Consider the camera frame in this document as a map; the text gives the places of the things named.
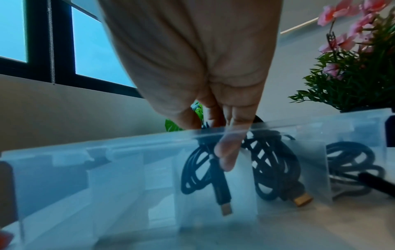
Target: pink flower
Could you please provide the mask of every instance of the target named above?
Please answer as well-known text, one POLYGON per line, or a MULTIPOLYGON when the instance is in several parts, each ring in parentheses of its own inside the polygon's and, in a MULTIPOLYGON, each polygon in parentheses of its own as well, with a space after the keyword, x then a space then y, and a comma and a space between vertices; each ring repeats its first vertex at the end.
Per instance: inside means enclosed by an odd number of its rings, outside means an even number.
POLYGON ((349 36, 361 34, 364 28, 373 28, 371 22, 376 18, 376 14, 370 13, 352 24, 349 31, 349 36))
POLYGON ((353 0, 342 0, 336 7, 325 6, 324 12, 318 17, 318 25, 325 26, 337 17, 357 15, 360 10, 357 6, 352 6, 352 3, 353 0))
POLYGON ((343 79, 340 73, 339 65, 336 63, 329 63, 325 68, 322 69, 322 73, 329 74, 339 80, 343 79))
POLYGON ((365 0, 361 4, 361 9, 364 14, 379 12, 387 7, 391 2, 392 0, 365 0))
POLYGON ((341 36, 336 38, 336 41, 332 41, 331 46, 329 44, 324 44, 319 48, 321 53, 328 53, 332 51, 332 48, 342 48, 343 50, 349 51, 355 46, 356 36, 347 37, 347 33, 342 34, 341 36))

